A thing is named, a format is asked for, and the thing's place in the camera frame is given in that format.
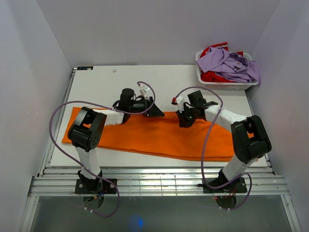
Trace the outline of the orange trousers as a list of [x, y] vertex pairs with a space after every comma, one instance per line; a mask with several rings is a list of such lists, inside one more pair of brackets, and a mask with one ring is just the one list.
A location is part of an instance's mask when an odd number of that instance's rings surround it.
[[198, 119], [181, 128], [175, 112], [164, 117], [133, 115], [121, 125], [104, 126], [99, 148], [141, 153], [165, 158], [199, 161], [230, 161], [234, 155], [228, 130]]

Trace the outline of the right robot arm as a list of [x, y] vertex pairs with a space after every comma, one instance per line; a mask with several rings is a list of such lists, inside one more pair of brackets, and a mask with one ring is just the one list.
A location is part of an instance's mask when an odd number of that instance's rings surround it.
[[172, 99], [178, 107], [176, 115], [181, 128], [191, 127], [196, 120], [202, 119], [231, 132], [234, 155], [223, 167], [218, 177], [211, 182], [202, 178], [202, 185], [208, 189], [220, 189], [229, 192], [245, 174], [246, 170], [259, 158], [271, 151], [272, 145], [261, 117], [244, 116], [224, 108], [222, 99], [219, 102], [207, 101], [201, 91], [188, 94], [185, 101], [179, 94]]

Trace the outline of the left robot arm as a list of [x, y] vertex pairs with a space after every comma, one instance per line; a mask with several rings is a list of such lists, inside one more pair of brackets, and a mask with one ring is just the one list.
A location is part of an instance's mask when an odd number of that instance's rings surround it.
[[146, 117], [164, 117], [165, 114], [155, 105], [153, 97], [146, 97], [148, 88], [136, 96], [133, 89], [122, 90], [120, 99], [111, 110], [95, 111], [82, 107], [70, 126], [67, 137], [76, 148], [80, 162], [85, 166], [78, 172], [82, 185], [90, 192], [102, 189], [102, 171], [98, 164], [96, 147], [101, 139], [104, 126], [125, 124], [133, 113], [142, 112]]

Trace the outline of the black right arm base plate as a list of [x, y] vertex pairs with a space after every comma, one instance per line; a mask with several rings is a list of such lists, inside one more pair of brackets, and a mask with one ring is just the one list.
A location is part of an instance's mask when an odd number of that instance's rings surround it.
[[243, 177], [239, 178], [238, 180], [235, 180], [231, 184], [225, 186], [221, 189], [212, 189], [205, 185], [204, 181], [202, 181], [201, 186], [203, 187], [203, 193], [246, 193], [247, 187], [245, 184], [245, 180]]

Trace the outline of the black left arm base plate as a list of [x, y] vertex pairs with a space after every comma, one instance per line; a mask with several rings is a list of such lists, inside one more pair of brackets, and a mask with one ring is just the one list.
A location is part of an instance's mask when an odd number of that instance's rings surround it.
[[117, 179], [108, 179], [110, 182], [101, 179], [78, 179], [75, 184], [75, 194], [115, 194]]

